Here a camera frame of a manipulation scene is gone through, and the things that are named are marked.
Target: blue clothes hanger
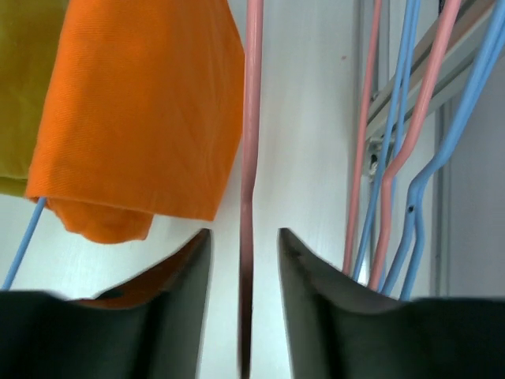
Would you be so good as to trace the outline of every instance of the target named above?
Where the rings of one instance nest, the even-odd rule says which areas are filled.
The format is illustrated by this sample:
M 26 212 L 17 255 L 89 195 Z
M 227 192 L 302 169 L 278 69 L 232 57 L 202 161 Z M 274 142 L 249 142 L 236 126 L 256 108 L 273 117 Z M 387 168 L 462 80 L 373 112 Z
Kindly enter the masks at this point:
M 14 278 L 16 277 L 17 271 L 19 270 L 19 266 L 21 266 L 21 262 L 23 261 L 24 254 L 26 253 L 26 249 L 30 244 L 30 240 L 32 239 L 33 232 L 37 227 L 37 223 L 39 222 L 40 214 L 42 213 L 44 206 L 46 205 L 46 198 L 41 197 L 39 201 L 37 201 L 37 205 L 32 213 L 32 218 L 28 223 L 26 228 L 26 232 L 24 233 L 23 239 L 21 239 L 21 243 L 19 248 L 17 249 L 16 255 L 14 256 L 13 262 L 10 264 L 9 271 L 7 272 L 7 276 L 3 282 L 2 289 L 9 290 L 12 285 Z
M 443 139 L 438 152 L 410 183 L 402 239 L 383 286 L 382 293 L 384 295 L 391 294 L 393 286 L 398 279 L 398 274 L 405 261 L 415 228 L 416 242 L 400 295 L 401 300 L 408 300 L 410 298 L 425 245 L 425 229 L 422 217 L 422 198 L 425 188 L 430 177 L 449 160 L 452 152 L 455 150 L 504 44 L 505 0 L 499 0 L 493 11 L 488 30 L 473 64 L 471 74 L 466 82 L 451 128 Z
M 405 76 L 403 75 L 405 69 L 408 71 L 410 76 L 411 65 L 407 66 L 406 68 L 406 60 L 409 54 L 410 55 L 413 54 L 413 46 L 410 46 L 410 40 L 411 40 L 410 37 L 412 34 L 414 34 L 414 41 L 415 41 L 415 33 L 417 30 L 417 21 L 419 16 L 420 5 L 421 0 L 408 0 L 406 3 L 405 16 L 403 18 L 403 26 L 402 26 L 402 37 L 400 39 L 400 50 L 398 53 L 398 61 L 396 64 L 395 83 L 393 91 L 391 93 L 391 105 L 389 108 L 389 113 L 387 114 L 386 129 L 384 131 L 383 143 L 380 151 L 380 157 L 376 170 L 375 180 L 372 185 L 372 194 L 370 197 L 370 202 L 368 203 L 368 209 L 366 211 L 365 224 L 363 226 L 363 231 L 361 232 L 360 245 L 357 250 L 356 264 L 354 265 L 354 271 L 353 271 L 354 280 L 357 280 L 360 275 L 361 266 L 363 265 L 363 260 L 365 259 L 365 249 L 370 239 L 372 222 L 376 213 L 377 199 L 379 197 L 380 183 L 382 182 L 382 177 L 384 174 L 384 170 L 386 168 L 387 150 L 389 149 L 391 134 L 395 122 L 395 113 L 398 104 L 398 95 L 400 92 L 400 86 L 402 85 L 402 76 Z M 403 82 L 406 83 L 406 85 L 404 85 L 403 87 L 405 87 L 406 91 L 408 92 L 409 87 L 408 82 L 405 81 Z

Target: pink clothes hanger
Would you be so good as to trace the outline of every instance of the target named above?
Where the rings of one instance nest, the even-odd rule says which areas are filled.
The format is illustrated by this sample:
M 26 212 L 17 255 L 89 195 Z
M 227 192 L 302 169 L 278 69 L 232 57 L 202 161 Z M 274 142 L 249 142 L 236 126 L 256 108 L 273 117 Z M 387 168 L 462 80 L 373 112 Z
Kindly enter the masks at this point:
M 351 261 L 353 259 L 354 233 L 356 230 L 356 218 L 359 207 L 360 180 L 365 155 L 366 126 L 368 120 L 368 108 L 372 92 L 373 68 L 376 61 L 377 39 L 379 35 L 380 9 L 382 0 L 376 0 L 373 7 L 372 34 L 368 46 L 368 57 L 366 59 L 365 82 L 361 95 L 360 119 L 357 127 L 356 159 L 354 160 L 353 188 L 350 194 L 349 217 L 347 219 L 346 247 L 344 249 L 344 263 L 342 272 L 350 274 Z
M 240 207 L 238 359 L 242 378 L 250 375 L 253 322 L 253 192 L 260 132 L 261 56 L 264 0 L 247 1 L 245 89 Z
M 428 105 L 432 98 L 433 89 L 438 77 L 440 66 L 447 49 L 447 44 L 451 37 L 452 28 L 458 16 L 461 0 L 447 0 L 440 22 L 436 31 L 435 41 L 429 55 L 428 67 L 421 84 L 421 90 L 417 98 L 416 106 L 413 110 L 410 128 L 403 141 L 402 148 L 398 155 L 390 163 L 384 173 L 382 188 L 380 193 L 380 234 L 377 242 L 376 253 L 373 260 L 372 274 L 368 282 L 368 287 L 376 290 L 379 286 L 380 274 L 386 258 L 387 245 L 391 234 L 391 187 L 392 182 L 403 164 L 409 159 L 410 154 L 416 146 L 417 139 L 421 133 L 421 128 L 428 113 Z

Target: pink rod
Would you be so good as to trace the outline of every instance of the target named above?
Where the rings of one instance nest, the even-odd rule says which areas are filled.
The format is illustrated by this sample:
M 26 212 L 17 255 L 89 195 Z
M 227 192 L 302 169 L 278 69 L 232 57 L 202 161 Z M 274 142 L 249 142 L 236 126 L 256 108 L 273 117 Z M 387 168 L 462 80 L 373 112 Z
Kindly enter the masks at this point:
M 375 258 L 372 266 L 372 274 L 368 282 L 368 287 L 376 290 L 380 282 L 380 274 L 386 257 L 387 246 L 391 233 L 391 184 L 393 178 L 400 171 L 405 162 L 409 159 L 417 139 L 421 133 L 421 128 L 428 113 L 428 105 L 432 98 L 436 78 L 439 75 L 440 66 L 447 49 L 447 44 L 451 37 L 452 28 L 458 16 L 459 4 L 461 0 L 447 0 L 443 12 L 440 16 L 440 23 L 436 30 L 435 41 L 429 55 L 428 67 L 421 84 L 421 91 L 417 97 L 416 106 L 413 110 L 412 121 L 409 131 L 403 141 L 396 158 L 386 169 L 382 179 L 382 189 L 380 193 L 380 233 L 377 242 Z
M 241 377 L 250 375 L 253 322 L 253 192 L 260 133 L 263 0 L 247 1 L 243 153 L 240 208 L 239 362 Z
M 382 0 L 376 0 L 373 8 L 372 34 L 370 35 L 368 57 L 366 58 L 365 82 L 363 84 L 363 93 L 361 95 L 360 120 L 357 128 L 356 159 L 354 161 L 353 189 L 350 194 L 349 218 L 347 219 L 346 230 L 346 248 L 344 250 L 344 264 L 342 267 L 342 272 L 346 275 L 350 274 L 350 266 L 353 259 L 354 232 L 356 229 L 356 218 L 359 208 L 360 180 L 365 155 L 366 126 L 372 92 L 373 67 L 376 60 L 381 6 Z

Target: blue wire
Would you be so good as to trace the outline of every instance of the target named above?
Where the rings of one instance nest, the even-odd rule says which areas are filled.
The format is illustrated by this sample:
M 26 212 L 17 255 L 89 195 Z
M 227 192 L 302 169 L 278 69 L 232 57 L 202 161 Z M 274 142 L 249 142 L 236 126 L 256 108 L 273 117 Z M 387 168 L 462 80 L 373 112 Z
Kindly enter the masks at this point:
M 402 138 L 403 138 L 403 128 L 405 125 L 405 111 L 407 107 L 407 96 L 409 95 L 409 86 L 410 86 L 410 68 L 412 67 L 412 59 L 413 59 L 413 49 L 416 44 L 416 34 L 417 34 L 417 20 L 419 18 L 419 9 L 421 8 L 421 0 L 416 0 L 413 10 L 413 22 L 410 28 L 410 38 L 409 45 L 407 47 L 407 58 L 405 62 L 405 68 L 403 70 L 403 79 L 402 79 L 402 97 L 400 99 L 400 107 L 398 109 L 398 123 L 396 125 L 396 133 L 395 133 L 395 144 L 393 146 L 393 159 L 398 155 L 400 148 L 402 147 Z M 391 187 L 391 211 L 393 210 L 393 204 L 395 199 L 395 190 L 396 190 L 396 177 L 393 178 L 393 183 Z M 382 274 L 380 275 L 380 283 L 377 287 L 378 292 L 383 292 L 384 285 L 386 283 L 386 263 L 384 262 L 382 268 Z
M 452 151 L 454 151 L 455 145 L 458 142 L 459 137 L 457 138 L 449 138 L 450 135 L 454 135 L 455 132 L 457 131 L 457 125 L 458 123 L 456 122 L 462 122 L 462 129 L 464 129 L 464 125 L 466 124 L 466 121 L 468 121 L 468 118 L 471 114 L 471 111 L 473 110 L 475 103 L 477 102 L 478 95 L 480 95 L 480 92 L 482 88 L 484 87 L 485 80 L 482 79 L 487 79 L 487 77 L 482 75 L 482 71 L 485 65 L 486 73 L 491 73 L 492 66 L 494 66 L 494 62 L 496 62 L 496 59 L 499 56 L 499 51 L 501 50 L 502 45 L 496 45 L 496 49 L 493 49 L 495 46 L 495 41 L 496 41 L 496 35 L 498 32 L 500 32 L 500 29 L 502 27 L 503 19 L 505 17 L 501 16 L 501 13 L 503 12 L 501 9 L 503 9 L 503 0 L 500 0 L 500 3 L 496 6 L 495 12 L 492 15 L 492 19 L 490 21 L 490 24 L 488 26 L 488 31 L 486 33 L 486 36 L 483 40 L 483 43 L 481 45 L 481 50 L 479 51 L 479 54 L 477 56 L 477 59 L 475 63 L 473 64 L 472 68 L 472 73 L 469 76 L 469 79 L 466 83 L 466 88 L 462 97 L 462 101 L 459 105 L 458 113 L 456 117 L 454 118 L 453 121 L 453 126 L 449 130 L 449 133 L 447 136 L 444 138 L 444 141 L 441 145 L 440 150 L 437 152 L 437 154 L 433 157 L 433 159 L 428 163 L 428 165 L 418 174 L 418 176 L 410 183 L 409 186 L 409 192 L 407 194 L 407 206 L 406 206 L 406 213 L 405 213 L 405 221 L 404 221 L 404 228 L 403 228 L 403 233 L 402 233 L 402 239 L 400 241 L 400 245 L 398 247 L 398 250 L 395 254 L 395 259 L 393 260 L 393 263 L 391 264 L 390 271 L 387 275 L 386 278 L 386 283 L 384 284 L 383 287 L 383 294 L 389 295 L 391 293 L 391 290 L 393 286 L 395 285 L 396 280 L 398 279 L 398 275 L 400 272 L 400 269 L 403 265 L 403 262 L 405 261 L 408 249 L 410 247 L 410 242 L 412 239 L 412 234 L 413 234 L 413 229 L 416 227 L 416 233 L 418 234 L 416 236 L 416 244 L 414 245 L 415 249 L 415 256 L 413 253 L 413 257 L 411 258 L 410 266 L 409 266 L 409 272 L 410 274 L 408 275 L 408 278 L 406 278 L 406 282 L 404 283 L 403 289 L 402 289 L 402 299 L 407 299 L 410 297 L 410 292 L 412 290 L 413 282 L 415 280 L 415 276 L 417 273 L 417 268 L 420 262 L 420 257 L 419 255 L 422 254 L 422 249 L 424 247 L 424 228 L 422 227 L 422 206 L 419 206 L 421 204 L 422 200 L 422 194 L 424 192 L 424 189 L 426 187 L 426 183 L 428 181 L 428 178 L 434 173 L 438 168 L 442 167 L 447 160 L 449 159 Z M 492 53 L 492 57 L 496 57 L 495 61 L 493 62 L 492 60 L 489 63 L 492 63 L 491 65 L 488 65 L 488 57 Z M 452 151 L 445 153 L 445 157 L 441 157 L 441 154 L 444 154 L 444 151 L 442 151 L 443 146 L 446 145 L 446 148 L 449 147 L 449 144 L 454 143 L 454 147 L 452 148 Z M 422 176 L 422 178 L 425 178 L 425 175 L 428 173 L 428 171 L 431 171 L 431 174 L 427 175 L 427 178 L 425 179 L 425 183 L 423 186 L 419 185 L 419 181 L 422 179 L 419 179 L 419 177 Z
M 499 54 L 504 44 L 505 44 L 505 20 L 499 34 L 499 40 L 498 42 L 496 42 L 494 46 L 491 58 L 488 58 L 487 65 L 485 67 L 485 72 L 482 73 L 481 81 L 478 83 L 477 88 L 468 95 L 469 100 L 467 100 L 466 104 L 463 103 L 464 99 L 462 99 L 458 112 L 454 117 L 452 127 L 447 133 L 446 137 L 443 139 L 439 151 L 428 163 L 428 165 L 426 165 L 425 168 L 423 168 L 423 170 L 421 170 L 421 172 L 411 182 L 410 186 L 412 187 L 413 193 L 417 193 L 416 196 L 417 201 L 415 205 L 416 242 L 414 244 L 412 257 L 410 258 L 409 268 L 407 269 L 402 293 L 400 294 L 401 300 L 408 300 L 410 298 L 410 294 L 412 292 L 413 285 L 416 279 L 417 270 L 419 269 L 419 264 L 421 263 L 423 249 L 425 247 L 425 233 L 424 233 L 425 228 L 422 216 L 422 200 L 425 194 L 426 186 L 428 185 L 428 180 L 437 170 L 439 170 L 451 158 L 451 155 L 454 152 L 463 131 L 465 130 L 466 123 L 468 122 L 469 117 L 477 104 L 479 96 L 481 95 L 482 90 L 484 89 L 486 81 L 488 80 L 489 75 L 491 74 L 492 69 L 496 64 L 496 61 L 498 60 Z
M 19 270 L 19 266 L 21 266 L 21 262 L 23 261 L 24 254 L 26 253 L 26 249 L 32 239 L 33 232 L 37 227 L 37 223 L 39 222 L 40 214 L 44 209 L 44 205 L 46 204 L 46 198 L 41 197 L 35 206 L 35 210 L 32 213 L 32 218 L 28 223 L 28 227 L 26 228 L 26 232 L 24 233 L 23 239 L 21 239 L 21 244 L 17 249 L 16 256 L 13 259 L 13 262 L 10 264 L 9 271 L 7 272 L 6 279 L 3 282 L 2 289 L 9 290 L 13 285 L 14 278 L 16 277 L 17 270 Z
M 368 203 L 365 225 L 363 226 L 363 231 L 361 233 L 361 240 L 357 251 L 356 264 L 354 265 L 354 280 L 358 279 L 361 271 L 361 266 L 363 265 L 363 260 L 365 259 L 365 249 L 370 239 L 372 222 L 376 213 L 376 204 L 377 197 L 379 196 L 380 183 L 382 182 L 384 169 L 386 167 L 387 149 L 391 140 L 391 131 L 393 130 L 393 122 L 395 119 L 396 107 L 398 104 L 398 93 L 400 92 L 400 84 L 402 83 L 402 73 L 406 60 L 406 48 L 409 41 L 409 31 L 412 22 L 414 3 L 415 0 L 408 0 L 405 8 L 405 16 L 402 26 L 402 38 L 400 40 L 400 51 L 398 53 L 398 61 L 396 64 L 395 85 L 393 87 L 393 92 L 391 93 L 391 104 L 389 107 L 389 113 L 387 115 L 386 130 L 384 131 L 382 149 L 380 151 L 379 162 L 376 170 L 376 177 L 372 186 L 372 196 L 370 197 L 370 202 Z

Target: dark gray surface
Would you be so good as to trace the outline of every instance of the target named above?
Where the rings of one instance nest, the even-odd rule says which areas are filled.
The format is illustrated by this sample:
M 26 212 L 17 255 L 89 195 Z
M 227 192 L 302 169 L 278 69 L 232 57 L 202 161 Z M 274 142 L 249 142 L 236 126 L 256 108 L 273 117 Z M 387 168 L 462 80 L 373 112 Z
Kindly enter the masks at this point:
M 284 311 L 296 379 L 505 377 L 502 299 L 396 302 L 279 232 Z
M 170 291 L 132 309 L 0 292 L 0 378 L 193 379 L 210 266 L 207 231 Z

